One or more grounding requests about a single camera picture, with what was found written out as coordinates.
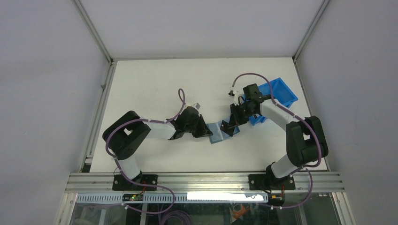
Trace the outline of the teal leather card holder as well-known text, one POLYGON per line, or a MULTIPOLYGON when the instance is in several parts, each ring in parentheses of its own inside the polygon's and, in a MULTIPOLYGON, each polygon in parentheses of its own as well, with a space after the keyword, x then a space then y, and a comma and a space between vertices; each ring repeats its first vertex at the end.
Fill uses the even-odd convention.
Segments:
POLYGON ((230 121, 230 117, 227 117, 227 118, 225 118, 223 120, 220 120, 218 122, 207 123, 207 126, 208 126, 209 130, 213 133, 209 137, 211 144, 219 143, 219 142, 225 141, 227 139, 230 139, 234 135, 236 135, 236 134, 238 134, 240 132, 239 127, 234 127, 233 128, 233 132, 231 132, 230 130, 228 130, 227 133, 224 132, 222 130, 222 128, 227 126, 229 124, 229 121, 230 121))

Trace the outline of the blue plastic bin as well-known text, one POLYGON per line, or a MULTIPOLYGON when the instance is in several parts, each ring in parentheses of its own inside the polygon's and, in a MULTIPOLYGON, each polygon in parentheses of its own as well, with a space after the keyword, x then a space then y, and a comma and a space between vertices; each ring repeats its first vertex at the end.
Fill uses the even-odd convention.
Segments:
MULTIPOLYGON (((290 108, 294 102, 298 101, 298 97, 283 81, 282 78, 276 78, 270 81, 274 97, 285 107, 290 108)), ((255 126, 256 124, 264 123, 267 117, 254 115, 249 118, 249 122, 255 126)))

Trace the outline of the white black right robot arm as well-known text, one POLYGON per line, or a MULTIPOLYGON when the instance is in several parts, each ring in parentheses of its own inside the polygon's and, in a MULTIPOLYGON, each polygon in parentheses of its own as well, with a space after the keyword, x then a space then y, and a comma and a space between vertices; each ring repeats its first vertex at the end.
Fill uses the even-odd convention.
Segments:
POLYGON ((266 168, 264 187, 276 190, 283 180, 309 163, 317 166, 327 156, 328 147, 318 117, 299 117, 280 104, 273 93, 263 95, 256 84, 244 87, 242 94, 230 90, 229 95, 234 102, 230 105, 230 120, 222 121, 221 131, 233 136, 236 127, 246 124, 257 114, 273 121, 286 133, 286 154, 266 168))

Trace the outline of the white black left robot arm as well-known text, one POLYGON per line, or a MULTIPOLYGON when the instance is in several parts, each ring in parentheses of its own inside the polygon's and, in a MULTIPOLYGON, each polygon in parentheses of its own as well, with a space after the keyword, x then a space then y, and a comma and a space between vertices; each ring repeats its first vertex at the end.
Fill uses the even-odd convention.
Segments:
POLYGON ((135 152, 146 138, 173 141, 191 134, 194 138, 209 137, 208 128, 198 109, 189 106, 177 116, 160 121, 141 118, 135 111, 128 111, 102 134, 107 153, 113 157, 117 167, 125 174, 123 184, 129 190, 141 185, 142 172, 135 152))

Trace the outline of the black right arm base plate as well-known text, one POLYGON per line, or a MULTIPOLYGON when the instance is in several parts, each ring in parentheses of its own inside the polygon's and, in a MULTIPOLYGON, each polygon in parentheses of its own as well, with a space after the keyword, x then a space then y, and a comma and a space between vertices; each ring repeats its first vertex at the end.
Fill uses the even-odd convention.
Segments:
POLYGON ((272 178, 271 176, 261 174, 249 174, 248 183, 250 190, 295 190, 295 181, 292 177, 272 178))

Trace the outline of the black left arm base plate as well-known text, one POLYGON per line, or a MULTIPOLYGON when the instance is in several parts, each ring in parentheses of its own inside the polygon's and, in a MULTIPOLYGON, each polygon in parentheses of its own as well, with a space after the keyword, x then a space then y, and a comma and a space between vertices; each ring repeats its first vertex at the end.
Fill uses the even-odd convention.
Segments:
POLYGON ((124 178, 121 174, 115 175, 112 185, 113 191, 156 191, 157 187, 146 187, 142 186, 146 185, 157 185, 158 184, 158 175, 157 174, 144 174, 140 175, 137 180, 134 180, 135 183, 140 183, 141 185, 133 184, 124 178))

